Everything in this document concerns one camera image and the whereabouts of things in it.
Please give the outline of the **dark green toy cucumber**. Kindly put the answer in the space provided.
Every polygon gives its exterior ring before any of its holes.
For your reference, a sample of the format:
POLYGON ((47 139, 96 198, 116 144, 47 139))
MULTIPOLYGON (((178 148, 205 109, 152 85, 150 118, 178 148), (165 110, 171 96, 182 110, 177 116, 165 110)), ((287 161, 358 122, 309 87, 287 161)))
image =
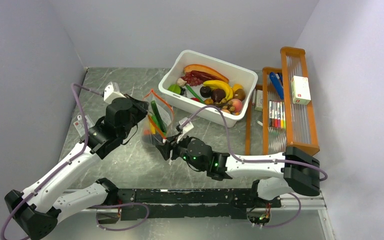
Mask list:
POLYGON ((152 111, 153 111, 153 114, 156 116, 158 122, 159 122, 159 125, 160 125, 160 129, 163 133, 166 133, 167 132, 167 129, 166 129, 166 126, 165 126, 165 123, 160 115, 160 112, 159 112, 159 109, 158 109, 158 105, 156 103, 155 100, 152 100, 150 102, 150 105, 151 105, 151 108, 152 108, 152 111))

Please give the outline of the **green toy chili pepper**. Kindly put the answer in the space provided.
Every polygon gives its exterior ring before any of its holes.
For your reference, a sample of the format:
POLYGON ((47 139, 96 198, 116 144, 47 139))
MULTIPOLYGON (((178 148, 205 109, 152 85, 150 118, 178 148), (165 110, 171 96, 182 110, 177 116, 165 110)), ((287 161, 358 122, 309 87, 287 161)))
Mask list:
POLYGON ((152 119, 153 123, 155 124, 156 129, 158 131, 161 131, 160 124, 159 124, 159 121, 157 120, 157 117, 154 114, 152 114, 151 119, 152 119))

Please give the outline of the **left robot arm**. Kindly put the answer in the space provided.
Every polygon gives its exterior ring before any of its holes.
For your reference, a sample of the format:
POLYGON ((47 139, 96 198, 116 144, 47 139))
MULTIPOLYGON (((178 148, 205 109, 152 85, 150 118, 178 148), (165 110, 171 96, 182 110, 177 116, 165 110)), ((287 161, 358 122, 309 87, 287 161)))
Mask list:
POLYGON ((31 186, 5 196, 10 218, 29 239, 41 240, 60 222, 84 209, 112 208, 121 202, 119 188, 107 178, 70 194, 64 192, 90 167, 128 143, 131 129, 147 117, 148 108, 148 102, 129 95, 109 100, 105 115, 85 131, 63 160, 31 186))

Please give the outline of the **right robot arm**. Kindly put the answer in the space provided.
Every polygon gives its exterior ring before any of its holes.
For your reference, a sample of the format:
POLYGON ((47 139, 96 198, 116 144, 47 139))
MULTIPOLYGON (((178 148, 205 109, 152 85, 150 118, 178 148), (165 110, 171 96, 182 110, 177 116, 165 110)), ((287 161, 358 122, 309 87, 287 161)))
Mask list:
POLYGON ((269 155, 233 155, 214 151, 196 137, 178 140, 172 136, 156 148, 164 160, 182 159, 193 170, 205 172, 216 181, 253 177, 249 199, 255 207, 262 207, 283 194, 307 197, 320 194, 320 162, 294 146, 269 155))

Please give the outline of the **yellow toy chili pepper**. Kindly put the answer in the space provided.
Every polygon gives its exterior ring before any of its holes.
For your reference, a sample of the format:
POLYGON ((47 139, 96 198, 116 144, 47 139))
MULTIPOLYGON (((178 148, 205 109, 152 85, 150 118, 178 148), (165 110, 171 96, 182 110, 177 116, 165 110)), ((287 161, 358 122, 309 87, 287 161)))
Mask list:
POLYGON ((154 127, 153 121, 149 121, 149 131, 152 135, 156 134, 156 128, 154 127))

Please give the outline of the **clear zip top bag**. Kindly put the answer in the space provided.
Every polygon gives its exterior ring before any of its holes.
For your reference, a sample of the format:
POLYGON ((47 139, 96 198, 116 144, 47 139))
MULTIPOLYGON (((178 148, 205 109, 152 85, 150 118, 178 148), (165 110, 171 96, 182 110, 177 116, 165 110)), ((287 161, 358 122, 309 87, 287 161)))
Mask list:
POLYGON ((163 145, 172 132, 174 110, 154 89, 142 99, 149 103, 142 125, 142 143, 146 147, 163 145))

